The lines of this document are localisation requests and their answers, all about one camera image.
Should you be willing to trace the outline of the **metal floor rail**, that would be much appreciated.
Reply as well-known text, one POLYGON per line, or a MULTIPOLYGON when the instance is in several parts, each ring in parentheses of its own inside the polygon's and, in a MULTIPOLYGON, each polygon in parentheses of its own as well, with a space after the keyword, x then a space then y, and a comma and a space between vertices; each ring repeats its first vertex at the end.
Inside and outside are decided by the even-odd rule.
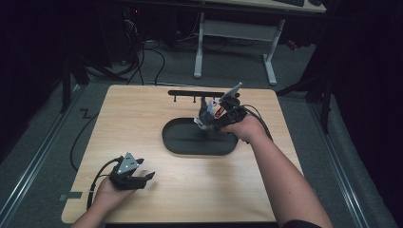
POLYGON ((369 223, 362 211, 355 190, 347 177, 338 154, 336 153, 336 149, 333 145, 330 135, 324 131, 321 125, 319 108, 315 104, 307 104, 307 106, 315 120, 316 126, 320 132, 320 136, 324 141, 330 164, 335 173, 337 184, 354 221, 355 228, 369 228, 369 223))
POLYGON ((70 104, 68 104, 66 107, 63 107, 62 112, 58 112, 57 117, 52 126, 49 128, 47 135, 34 153, 34 156, 29 160, 28 166, 19 176, 18 182, 14 185, 7 201, 0 209, 0 228, 6 228, 10 223, 25 194, 28 192, 38 172, 43 166, 43 163, 49 154, 50 147, 52 146, 58 132, 62 128, 62 125, 71 110, 71 107, 80 98, 85 89, 86 88, 83 85, 76 85, 71 90, 72 98, 70 104))

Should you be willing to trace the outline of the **grey white plush keychain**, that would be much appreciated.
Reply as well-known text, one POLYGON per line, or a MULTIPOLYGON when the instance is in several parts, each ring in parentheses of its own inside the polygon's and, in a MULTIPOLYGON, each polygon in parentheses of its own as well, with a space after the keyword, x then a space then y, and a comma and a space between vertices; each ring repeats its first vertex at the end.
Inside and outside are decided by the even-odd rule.
POLYGON ((201 108, 199 114, 194 118, 194 123, 202 130, 207 130, 214 124, 215 121, 215 106, 217 102, 215 99, 206 101, 204 97, 201 98, 201 108))

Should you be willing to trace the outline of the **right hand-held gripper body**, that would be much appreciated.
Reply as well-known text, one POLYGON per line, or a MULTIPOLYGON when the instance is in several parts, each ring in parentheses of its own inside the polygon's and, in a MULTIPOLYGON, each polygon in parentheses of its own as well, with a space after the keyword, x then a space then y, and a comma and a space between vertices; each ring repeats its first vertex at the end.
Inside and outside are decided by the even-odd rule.
POLYGON ((218 121, 224 122, 225 126, 241 122, 246 115, 246 110, 240 105, 239 100, 240 95, 238 91, 241 86, 242 83, 238 83, 220 98, 220 100, 226 99, 228 104, 228 109, 224 109, 223 113, 218 117, 218 121))

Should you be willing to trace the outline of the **black key rack with tray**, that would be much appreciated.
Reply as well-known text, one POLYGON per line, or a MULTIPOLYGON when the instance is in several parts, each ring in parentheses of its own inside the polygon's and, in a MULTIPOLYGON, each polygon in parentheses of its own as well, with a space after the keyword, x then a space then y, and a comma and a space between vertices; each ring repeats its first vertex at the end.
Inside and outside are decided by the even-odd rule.
MULTIPOLYGON (((179 96, 192 97, 193 102, 202 97, 206 101, 215 99, 216 111, 221 107, 219 99, 225 92, 169 90, 168 94, 177 101, 179 96)), ((233 152, 239 139, 233 133, 215 130, 213 125, 207 130, 200 129, 194 118, 180 117, 167 122, 163 127, 163 145, 172 153, 181 156, 225 156, 233 152)))

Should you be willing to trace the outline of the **person's black sleeve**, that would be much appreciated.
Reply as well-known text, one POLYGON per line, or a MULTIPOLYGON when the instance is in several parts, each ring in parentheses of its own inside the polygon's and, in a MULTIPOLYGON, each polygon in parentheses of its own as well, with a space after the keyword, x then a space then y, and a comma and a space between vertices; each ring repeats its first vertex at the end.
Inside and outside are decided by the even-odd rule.
POLYGON ((290 220, 284 223, 281 228, 321 228, 320 226, 304 220, 290 220))

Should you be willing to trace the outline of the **black metal stand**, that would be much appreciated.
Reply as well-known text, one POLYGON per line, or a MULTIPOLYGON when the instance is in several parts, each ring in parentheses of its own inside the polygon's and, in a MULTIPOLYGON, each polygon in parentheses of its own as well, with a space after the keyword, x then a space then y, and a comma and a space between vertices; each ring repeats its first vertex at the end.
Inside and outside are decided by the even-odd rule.
POLYGON ((104 74, 107 78, 123 81, 124 78, 118 74, 106 69, 93 61, 88 60, 82 55, 76 53, 68 53, 65 61, 63 62, 62 72, 62 109, 61 112, 65 113, 71 104, 71 78, 74 78, 79 86, 87 86, 89 83, 89 76, 86 71, 87 67, 92 67, 98 72, 104 74))
POLYGON ((328 134, 328 120, 331 111, 330 103, 333 82, 333 76, 314 76, 309 79, 301 79, 298 83, 277 91, 276 94, 278 96, 284 96, 294 91, 306 90, 305 101, 307 103, 321 103, 319 125, 321 126, 321 129, 328 134))

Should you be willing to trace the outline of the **person's right hand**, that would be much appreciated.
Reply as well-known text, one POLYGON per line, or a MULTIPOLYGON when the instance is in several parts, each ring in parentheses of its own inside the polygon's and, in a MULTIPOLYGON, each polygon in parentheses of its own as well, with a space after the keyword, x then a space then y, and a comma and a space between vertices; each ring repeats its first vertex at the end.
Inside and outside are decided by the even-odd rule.
POLYGON ((246 115, 241 122, 229 124, 221 130, 226 133, 233 133, 243 142, 252 145, 267 143, 269 141, 263 125, 252 115, 246 115))

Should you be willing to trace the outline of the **person's left hand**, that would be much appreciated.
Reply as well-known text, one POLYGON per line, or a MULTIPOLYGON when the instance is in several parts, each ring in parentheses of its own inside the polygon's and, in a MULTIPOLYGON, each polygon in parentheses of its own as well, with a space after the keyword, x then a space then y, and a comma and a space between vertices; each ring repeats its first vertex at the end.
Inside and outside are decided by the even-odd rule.
POLYGON ((119 190, 109 178, 104 178, 98 187, 92 206, 104 211, 112 211, 134 193, 135 190, 119 190))

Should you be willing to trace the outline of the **grey tape piece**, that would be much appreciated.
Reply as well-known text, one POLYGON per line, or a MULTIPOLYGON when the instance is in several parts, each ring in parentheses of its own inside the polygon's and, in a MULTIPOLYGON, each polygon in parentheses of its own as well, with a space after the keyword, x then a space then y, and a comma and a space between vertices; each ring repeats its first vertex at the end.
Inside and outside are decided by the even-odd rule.
POLYGON ((59 197, 59 201, 66 201, 69 199, 80 199, 83 195, 83 192, 68 192, 65 194, 61 194, 59 197))

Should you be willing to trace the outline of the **white frame desk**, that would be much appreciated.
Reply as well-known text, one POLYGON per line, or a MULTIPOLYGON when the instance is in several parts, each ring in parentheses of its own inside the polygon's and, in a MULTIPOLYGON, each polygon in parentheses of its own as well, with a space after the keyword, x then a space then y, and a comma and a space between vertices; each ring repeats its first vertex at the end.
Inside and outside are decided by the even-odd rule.
MULTIPOLYGON (((305 0, 303 7, 296 7, 283 4, 273 0, 201 0, 203 7, 219 4, 222 6, 241 7, 245 10, 251 7, 254 10, 273 10, 274 12, 307 13, 308 15, 323 14, 326 7, 320 0, 305 0)), ((272 26, 258 25, 257 23, 230 22, 223 19, 206 19, 204 13, 200 13, 198 48, 196 52, 194 77, 202 76, 203 62, 203 39, 206 36, 223 37, 250 41, 268 42, 270 47, 262 54, 262 61, 265 66, 266 75, 271 86, 277 84, 277 78, 273 69, 272 58, 274 56, 278 40, 286 19, 281 16, 278 22, 272 26)))

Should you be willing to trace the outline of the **black keyboard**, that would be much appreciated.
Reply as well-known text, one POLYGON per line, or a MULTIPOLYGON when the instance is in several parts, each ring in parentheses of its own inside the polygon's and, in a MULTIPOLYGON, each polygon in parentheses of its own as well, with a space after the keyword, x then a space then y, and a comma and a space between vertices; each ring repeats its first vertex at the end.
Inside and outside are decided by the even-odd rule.
POLYGON ((273 0, 283 4, 288 4, 296 7, 303 7, 305 0, 273 0))

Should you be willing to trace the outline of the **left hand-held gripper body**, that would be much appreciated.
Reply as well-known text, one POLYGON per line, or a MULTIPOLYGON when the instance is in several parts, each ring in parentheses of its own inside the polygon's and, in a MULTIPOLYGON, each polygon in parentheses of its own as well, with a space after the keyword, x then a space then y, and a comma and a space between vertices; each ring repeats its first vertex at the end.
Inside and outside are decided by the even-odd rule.
POLYGON ((118 159, 118 164, 113 167, 109 174, 109 180, 119 190, 144 189, 146 186, 144 177, 133 177, 134 172, 139 167, 133 155, 127 152, 118 159))

